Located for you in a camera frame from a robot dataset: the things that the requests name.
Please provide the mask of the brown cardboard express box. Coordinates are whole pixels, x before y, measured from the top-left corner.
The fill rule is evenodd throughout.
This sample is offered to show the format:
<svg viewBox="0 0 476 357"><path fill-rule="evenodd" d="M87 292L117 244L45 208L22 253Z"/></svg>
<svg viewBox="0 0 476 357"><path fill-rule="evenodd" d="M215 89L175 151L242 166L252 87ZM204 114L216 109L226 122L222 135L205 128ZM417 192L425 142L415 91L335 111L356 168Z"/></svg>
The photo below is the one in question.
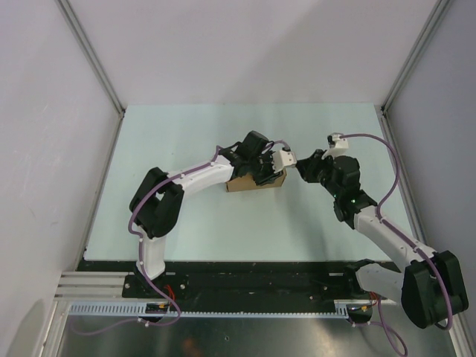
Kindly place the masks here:
<svg viewBox="0 0 476 357"><path fill-rule="evenodd" d="M225 183L227 193L235 193L250 190L264 190L281 187L286 179L286 171L284 170L281 175L272 183L257 185L250 174L246 176L235 178Z"/></svg>

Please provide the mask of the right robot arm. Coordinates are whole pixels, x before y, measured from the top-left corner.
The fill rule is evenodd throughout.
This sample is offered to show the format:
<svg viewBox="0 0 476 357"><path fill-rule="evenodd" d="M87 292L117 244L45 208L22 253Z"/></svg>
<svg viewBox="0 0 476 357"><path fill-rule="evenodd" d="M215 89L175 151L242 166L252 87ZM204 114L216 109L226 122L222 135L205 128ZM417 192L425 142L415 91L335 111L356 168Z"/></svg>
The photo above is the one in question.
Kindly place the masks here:
<svg viewBox="0 0 476 357"><path fill-rule="evenodd" d="M296 167L305 182L320 184L333 197L338 221L375 243L397 267L393 271L369 259L351 265L343 279L349 297L375 292L399 303L421 329L468 309L458 258L408 236L379 213L376 201L361 188L357 159L346 155L333 158L317 149Z"/></svg>

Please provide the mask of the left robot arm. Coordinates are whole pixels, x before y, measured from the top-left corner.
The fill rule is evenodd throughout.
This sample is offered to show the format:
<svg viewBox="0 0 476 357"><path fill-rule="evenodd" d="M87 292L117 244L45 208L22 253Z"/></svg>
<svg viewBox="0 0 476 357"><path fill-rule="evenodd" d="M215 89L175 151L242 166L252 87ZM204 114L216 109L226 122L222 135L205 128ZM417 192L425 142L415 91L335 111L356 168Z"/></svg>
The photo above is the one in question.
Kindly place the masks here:
<svg viewBox="0 0 476 357"><path fill-rule="evenodd" d="M163 292L165 272L164 252L168 233L179 219L184 200L217 184L250 175L259 187L272 184L283 175L275 167L275 146L288 152L283 140L271 141L256 131L250 131L243 141L228 146L216 146L211 159L175 172L153 167L148 171L129 203L131 216L128 230L139 241L137 270L142 274L138 288L148 297Z"/></svg>

